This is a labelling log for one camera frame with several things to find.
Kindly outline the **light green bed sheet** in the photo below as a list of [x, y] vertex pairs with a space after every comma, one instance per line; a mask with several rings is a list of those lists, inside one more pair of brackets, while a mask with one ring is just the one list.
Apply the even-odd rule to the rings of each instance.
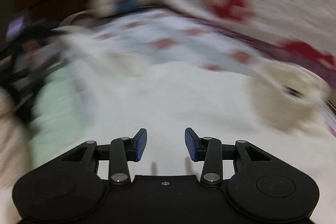
[[33, 167], [60, 155], [82, 138], [84, 125], [80, 94], [70, 70], [62, 67], [46, 77], [33, 107], [29, 124]]

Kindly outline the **checkered grey pink blanket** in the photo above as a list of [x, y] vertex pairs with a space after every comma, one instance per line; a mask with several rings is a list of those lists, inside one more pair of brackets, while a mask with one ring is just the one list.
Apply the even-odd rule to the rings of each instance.
[[96, 19], [88, 11], [61, 24], [83, 28], [103, 51], [135, 53], [152, 63], [181, 62], [209, 71], [250, 75], [261, 53], [195, 20], [167, 9], [149, 9], [117, 18]]

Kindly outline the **cream fleece zip jacket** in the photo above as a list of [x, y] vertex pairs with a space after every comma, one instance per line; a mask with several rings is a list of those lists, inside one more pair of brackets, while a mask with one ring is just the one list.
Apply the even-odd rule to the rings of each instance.
[[183, 63], [135, 62], [126, 70], [116, 61], [87, 58], [65, 67], [85, 119], [82, 138], [66, 150], [86, 140], [106, 144], [145, 128], [147, 146], [131, 174], [198, 175], [201, 165], [190, 160], [184, 143], [186, 128], [224, 143], [244, 139], [310, 175], [320, 189], [313, 220], [335, 223], [335, 137], [323, 102], [294, 127], [279, 130], [261, 120], [259, 110], [281, 121], [284, 113], [270, 103], [284, 98], [276, 92], [263, 97], [246, 75]]

